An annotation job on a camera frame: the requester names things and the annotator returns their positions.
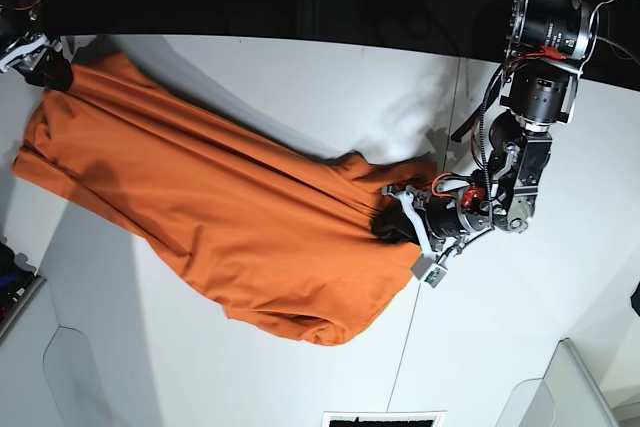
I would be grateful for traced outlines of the orange t-shirt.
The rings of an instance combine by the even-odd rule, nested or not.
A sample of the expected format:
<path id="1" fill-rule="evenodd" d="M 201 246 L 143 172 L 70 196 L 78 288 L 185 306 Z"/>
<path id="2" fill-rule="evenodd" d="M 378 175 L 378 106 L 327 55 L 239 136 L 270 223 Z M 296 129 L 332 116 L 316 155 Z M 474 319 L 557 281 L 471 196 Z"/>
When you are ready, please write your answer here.
<path id="1" fill-rule="evenodd" d="M 12 173 L 145 239 L 225 315 L 337 346 L 363 333 L 419 254 L 371 231 L 389 185 L 427 187 L 434 163 L 321 163 L 182 100 L 124 54 L 47 90 Z"/>

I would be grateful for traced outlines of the white black calibration card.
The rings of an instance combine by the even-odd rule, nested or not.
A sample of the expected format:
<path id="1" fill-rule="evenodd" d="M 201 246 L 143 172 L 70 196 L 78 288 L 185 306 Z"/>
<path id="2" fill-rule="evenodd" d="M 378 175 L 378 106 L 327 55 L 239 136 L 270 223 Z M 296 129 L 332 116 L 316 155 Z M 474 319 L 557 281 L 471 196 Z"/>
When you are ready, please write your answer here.
<path id="1" fill-rule="evenodd" d="M 446 411 L 325 412 L 321 426 L 443 426 Z"/>

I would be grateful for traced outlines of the clutter bin left edge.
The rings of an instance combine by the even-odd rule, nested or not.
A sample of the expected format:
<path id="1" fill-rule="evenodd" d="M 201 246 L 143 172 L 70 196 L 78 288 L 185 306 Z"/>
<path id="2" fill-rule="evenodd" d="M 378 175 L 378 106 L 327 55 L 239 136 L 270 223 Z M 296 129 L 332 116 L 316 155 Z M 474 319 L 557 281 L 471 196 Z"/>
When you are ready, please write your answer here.
<path id="1" fill-rule="evenodd" d="M 3 321 L 33 283 L 36 276 L 30 271 L 23 270 L 16 264 L 15 253 L 5 244 L 1 244 L 0 256 L 0 320 Z"/>

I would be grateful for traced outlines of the grey panel bottom right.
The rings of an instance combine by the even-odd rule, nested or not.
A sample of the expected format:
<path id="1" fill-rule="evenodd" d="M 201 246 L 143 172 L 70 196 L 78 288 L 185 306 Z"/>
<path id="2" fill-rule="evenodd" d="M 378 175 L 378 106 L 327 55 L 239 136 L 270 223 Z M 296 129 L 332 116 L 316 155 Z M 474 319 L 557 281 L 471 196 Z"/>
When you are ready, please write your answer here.
<path id="1" fill-rule="evenodd" d="M 497 427 L 606 427 L 618 424 L 574 343 L 558 343 L 541 378 L 512 390 Z"/>

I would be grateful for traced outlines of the grey panel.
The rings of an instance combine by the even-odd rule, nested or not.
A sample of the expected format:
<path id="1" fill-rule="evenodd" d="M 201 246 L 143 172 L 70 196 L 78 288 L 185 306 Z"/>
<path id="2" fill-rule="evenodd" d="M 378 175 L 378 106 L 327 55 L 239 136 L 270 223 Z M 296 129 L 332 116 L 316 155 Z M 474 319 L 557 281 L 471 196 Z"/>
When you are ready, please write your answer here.
<path id="1" fill-rule="evenodd" d="M 512 390 L 497 427 L 606 427 L 618 424 L 574 343 L 558 343 L 541 378 Z"/>
<path id="2" fill-rule="evenodd" d="M 93 350 L 36 279 L 1 326 L 3 426 L 110 426 Z"/>

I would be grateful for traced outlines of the grey panel bottom left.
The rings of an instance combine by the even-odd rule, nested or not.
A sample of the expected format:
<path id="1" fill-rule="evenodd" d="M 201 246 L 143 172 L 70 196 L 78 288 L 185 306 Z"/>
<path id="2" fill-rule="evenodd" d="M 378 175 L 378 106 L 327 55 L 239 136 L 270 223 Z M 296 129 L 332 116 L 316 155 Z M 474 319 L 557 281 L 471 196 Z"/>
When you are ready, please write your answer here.
<path id="1" fill-rule="evenodd" d="M 1 326 L 3 426 L 110 426 L 93 350 L 36 279 Z"/>

